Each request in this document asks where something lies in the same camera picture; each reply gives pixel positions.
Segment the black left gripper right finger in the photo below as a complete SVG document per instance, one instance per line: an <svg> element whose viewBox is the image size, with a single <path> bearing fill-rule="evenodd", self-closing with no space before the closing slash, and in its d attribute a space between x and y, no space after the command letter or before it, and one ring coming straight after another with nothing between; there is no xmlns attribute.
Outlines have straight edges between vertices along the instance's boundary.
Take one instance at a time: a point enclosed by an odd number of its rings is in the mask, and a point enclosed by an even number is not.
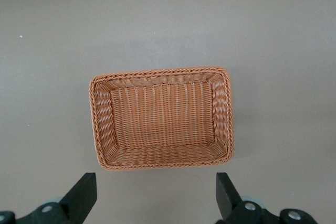
<svg viewBox="0 0 336 224"><path fill-rule="evenodd" d="M222 216L217 223L316 223L299 209L283 209L276 216L254 201L243 200L227 173L216 174L216 202Z"/></svg>

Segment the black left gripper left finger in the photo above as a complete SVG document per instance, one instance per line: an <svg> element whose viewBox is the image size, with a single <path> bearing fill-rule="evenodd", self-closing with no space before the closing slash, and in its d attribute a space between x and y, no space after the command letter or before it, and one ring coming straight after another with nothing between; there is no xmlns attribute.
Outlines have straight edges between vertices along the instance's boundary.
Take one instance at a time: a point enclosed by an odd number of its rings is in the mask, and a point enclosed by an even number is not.
<svg viewBox="0 0 336 224"><path fill-rule="evenodd" d="M19 219L12 211L2 211L1 223L83 223L96 201L96 174L85 173L60 201L42 204Z"/></svg>

